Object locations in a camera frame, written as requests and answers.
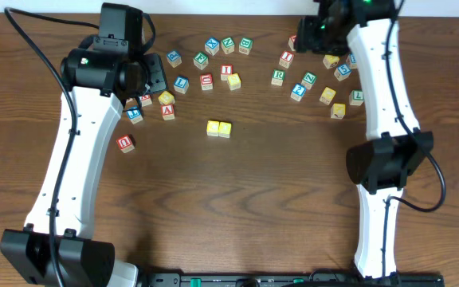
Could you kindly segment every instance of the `wooden table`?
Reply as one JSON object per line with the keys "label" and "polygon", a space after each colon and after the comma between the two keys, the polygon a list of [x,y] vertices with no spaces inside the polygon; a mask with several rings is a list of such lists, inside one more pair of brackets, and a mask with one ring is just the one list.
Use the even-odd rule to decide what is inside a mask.
{"label": "wooden table", "polygon": [[[98,22],[99,15],[57,15]],[[92,29],[16,16],[52,63]],[[346,269],[359,236],[359,198],[347,176],[345,153],[365,141],[364,107],[332,120],[318,99],[329,86],[347,104],[359,77],[338,82],[322,56],[297,54],[283,87],[270,85],[299,17],[153,16],[159,53],[176,93],[176,119],[164,121],[159,102],[145,121],[118,123],[108,148],[96,201],[94,239],[112,242],[120,259],[186,273],[300,273]],[[422,130],[435,135],[434,156],[448,184],[446,204],[434,214],[401,207],[395,256],[402,272],[440,272],[459,285],[459,19],[404,18],[403,71]],[[219,52],[203,72],[215,78],[202,92],[193,56],[208,37],[254,39],[249,56]],[[176,69],[165,54],[177,49]],[[219,80],[233,64],[242,88]],[[319,78],[300,102],[290,100],[306,71]],[[0,238],[21,229],[44,180],[56,137],[60,89],[34,52],[0,14]],[[207,120],[233,123],[231,139],[206,136]],[[136,150],[123,154],[116,137],[132,134]],[[428,206],[439,183],[424,162],[409,179],[406,198]],[[0,254],[0,286],[26,286]]]}

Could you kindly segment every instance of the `green block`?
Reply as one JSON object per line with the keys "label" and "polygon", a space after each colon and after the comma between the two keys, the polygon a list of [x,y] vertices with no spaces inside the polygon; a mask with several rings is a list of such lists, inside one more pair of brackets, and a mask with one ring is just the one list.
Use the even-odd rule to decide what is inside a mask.
{"label": "green block", "polygon": [[243,37],[242,41],[240,41],[240,46],[247,48],[247,49],[251,49],[251,47],[253,46],[253,40]]}
{"label": "green block", "polygon": [[313,73],[307,72],[303,80],[307,81],[309,84],[315,84],[316,76]]}
{"label": "green block", "polygon": [[286,76],[286,73],[284,71],[274,69],[274,74],[272,75],[272,78],[284,80],[284,76]]}
{"label": "green block", "polygon": [[351,98],[354,100],[364,100],[364,93],[361,90],[353,90],[351,92]]}
{"label": "green block", "polygon": [[196,57],[194,57],[194,59],[199,63],[199,64],[203,64],[204,62],[206,62],[206,60],[208,60],[208,56],[205,55],[203,52],[199,52],[196,54]]}
{"label": "green block", "polygon": [[190,279],[190,287],[201,287],[201,279]]}
{"label": "green block", "polygon": [[222,39],[222,44],[228,48],[231,47],[232,45],[235,45],[235,42],[233,42],[233,39],[231,37],[227,37],[226,39]]}

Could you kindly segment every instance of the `white wall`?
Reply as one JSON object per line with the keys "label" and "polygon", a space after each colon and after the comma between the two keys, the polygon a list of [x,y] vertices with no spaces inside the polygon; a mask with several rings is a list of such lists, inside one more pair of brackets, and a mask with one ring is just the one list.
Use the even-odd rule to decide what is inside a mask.
{"label": "white wall", "polygon": [[[312,0],[0,0],[31,12],[99,13],[103,2],[125,3],[149,14],[315,14]],[[459,0],[406,0],[403,16],[459,17]]]}

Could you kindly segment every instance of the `alphabet block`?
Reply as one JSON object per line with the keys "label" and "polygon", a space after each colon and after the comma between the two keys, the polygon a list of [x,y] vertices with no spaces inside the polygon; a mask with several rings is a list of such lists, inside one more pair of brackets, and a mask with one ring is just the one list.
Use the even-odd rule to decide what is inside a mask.
{"label": "alphabet block", "polygon": [[343,119],[345,115],[345,105],[344,104],[333,104],[331,108],[331,118],[332,119]]}
{"label": "alphabet block", "polygon": [[348,55],[347,65],[350,69],[357,69],[357,60],[355,59],[354,54],[350,53],[350,55]]}
{"label": "alphabet block", "polygon": [[129,151],[135,149],[134,144],[128,135],[119,138],[116,142],[118,143],[120,150],[124,153],[128,153]]}
{"label": "alphabet block", "polygon": [[208,56],[203,52],[199,52],[194,57],[194,65],[200,70],[203,70],[208,65]]}
{"label": "alphabet block", "polygon": [[293,61],[293,54],[287,51],[284,51],[279,59],[279,65],[282,65],[286,69],[290,67]]}
{"label": "alphabet block", "polygon": [[228,76],[228,86],[230,91],[241,87],[240,77],[237,73]]}
{"label": "alphabet block", "polygon": [[303,85],[295,84],[295,87],[293,87],[292,94],[290,97],[296,101],[300,101],[302,100],[302,97],[304,96],[305,93],[306,93],[306,88]]}
{"label": "alphabet block", "polygon": [[177,50],[172,50],[166,55],[167,61],[176,68],[178,65],[182,64],[182,57],[180,57],[180,53]]}
{"label": "alphabet block", "polygon": [[350,76],[351,69],[347,64],[342,64],[334,71],[334,76],[338,81],[342,81]]}
{"label": "alphabet block", "polygon": [[159,103],[162,104],[162,105],[174,104],[175,103],[175,97],[173,95],[171,95],[168,91],[164,91],[159,96]]}
{"label": "alphabet block", "polygon": [[208,136],[219,136],[219,122],[216,120],[209,120],[206,125],[206,134]]}
{"label": "alphabet block", "polygon": [[228,80],[228,76],[233,74],[233,65],[221,65],[221,81]]}
{"label": "alphabet block", "polygon": [[245,55],[249,55],[249,53],[251,53],[252,48],[253,40],[243,37],[242,41],[240,41],[240,45],[238,46],[238,52],[243,53]]}
{"label": "alphabet block", "polygon": [[350,105],[361,105],[364,102],[364,93],[361,90],[353,90],[350,93]]}
{"label": "alphabet block", "polygon": [[315,74],[307,72],[304,75],[304,78],[302,78],[302,82],[300,84],[306,87],[306,89],[311,89],[312,86],[315,84],[315,81],[316,81]]}
{"label": "alphabet block", "polygon": [[178,76],[176,77],[176,81],[173,84],[173,87],[175,87],[176,92],[185,94],[187,92],[187,89],[189,88],[189,79]]}
{"label": "alphabet block", "polygon": [[220,137],[229,138],[230,134],[231,134],[231,124],[230,123],[221,122],[219,124],[219,136]]}
{"label": "alphabet block", "polygon": [[145,107],[151,104],[151,96],[150,95],[144,95],[144,96],[139,96],[139,101],[141,101],[141,106]]}
{"label": "alphabet block", "polygon": [[224,51],[225,54],[232,53],[234,50],[235,42],[233,42],[233,39],[231,37],[222,39],[222,51]]}
{"label": "alphabet block", "polygon": [[221,48],[219,41],[214,37],[210,37],[210,39],[208,39],[205,43],[205,51],[212,56],[215,56],[215,54],[219,51],[219,48]]}
{"label": "alphabet block", "polygon": [[322,96],[320,97],[320,102],[326,105],[329,105],[332,99],[334,99],[334,96],[335,96],[335,90],[329,87],[326,87],[324,92],[322,92]]}
{"label": "alphabet block", "polygon": [[141,111],[137,107],[129,108],[127,110],[128,119],[133,123],[139,123],[143,120],[143,116],[141,116]]}
{"label": "alphabet block", "polygon": [[290,49],[295,52],[295,39],[296,39],[296,35],[293,35],[289,38],[288,40],[288,45],[290,46]]}
{"label": "alphabet block", "polygon": [[272,74],[271,84],[282,86],[285,76],[286,76],[286,73],[284,71],[274,69],[274,73]]}
{"label": "alphabet block", "polygon": [[199,81],[201,81],[201,89],[203,91],[214,88],[214,80],[212,79],[212,74],[201,75],[199,77]]}
{"label": "alphabet block", "polygon": [[161,108],[164,120],[174,120],[175,119],[175,110],[173,109],[172,104],[164,105]]}
{"label": "alphabet block", "polygon": [[324,65],[327,69],[336,67],[338,65],[338,62],[339,57],[337,56],[325,55],[324,57]]}

